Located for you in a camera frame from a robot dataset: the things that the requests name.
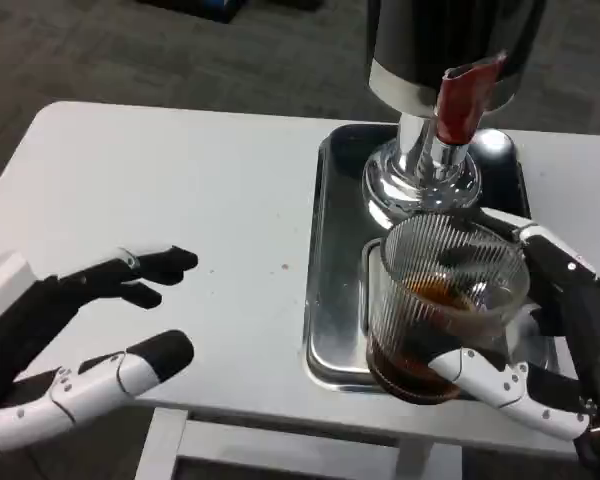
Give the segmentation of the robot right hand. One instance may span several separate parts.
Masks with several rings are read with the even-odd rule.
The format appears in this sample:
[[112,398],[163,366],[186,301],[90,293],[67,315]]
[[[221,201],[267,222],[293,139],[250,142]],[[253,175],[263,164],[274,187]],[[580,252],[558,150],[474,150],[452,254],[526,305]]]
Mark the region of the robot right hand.
[[600,277],[564,241],[531,219],[492,208],[449,212],[452,226],[485,227],[520,248],[543,335],[565,338],[576,372],[568,378],[447,337],[427,355],[442,378],[531,429],[574,444],[579,462],[600,479]]

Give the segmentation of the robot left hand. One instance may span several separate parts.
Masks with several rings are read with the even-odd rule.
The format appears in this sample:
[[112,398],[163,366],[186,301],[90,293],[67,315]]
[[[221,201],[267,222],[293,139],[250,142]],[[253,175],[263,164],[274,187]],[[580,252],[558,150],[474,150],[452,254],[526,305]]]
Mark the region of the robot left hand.
[[123,350],[29,377],[22,372],[79,310],[120,299],[149,310],[198,264],[177,246],[120,248],[65,276],[40,279],[17,252],[0,255],[0,452],[56,437],[107,414],[170,380],[194,358],[180,330],[168,330]]

